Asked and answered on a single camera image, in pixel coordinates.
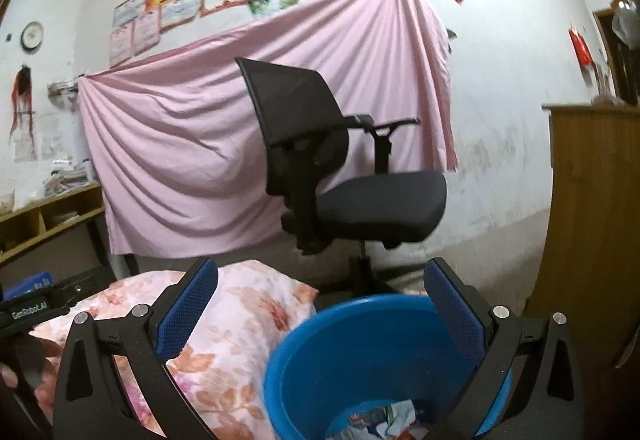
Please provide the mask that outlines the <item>person's left hand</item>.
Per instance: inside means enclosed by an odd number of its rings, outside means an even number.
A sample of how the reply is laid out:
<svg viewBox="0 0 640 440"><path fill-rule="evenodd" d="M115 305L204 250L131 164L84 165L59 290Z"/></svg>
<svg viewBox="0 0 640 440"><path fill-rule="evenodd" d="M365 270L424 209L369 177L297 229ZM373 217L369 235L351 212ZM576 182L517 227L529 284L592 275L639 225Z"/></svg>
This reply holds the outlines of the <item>person's left hand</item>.
<svg viewBox="0 0 640 440"><path fill-rule="evenodd" d="M26 382L40 410L52 420L58 367L63 348L46 338L27 335L16 344L15 361L1 363L3 381L12 390Z"/></svg>

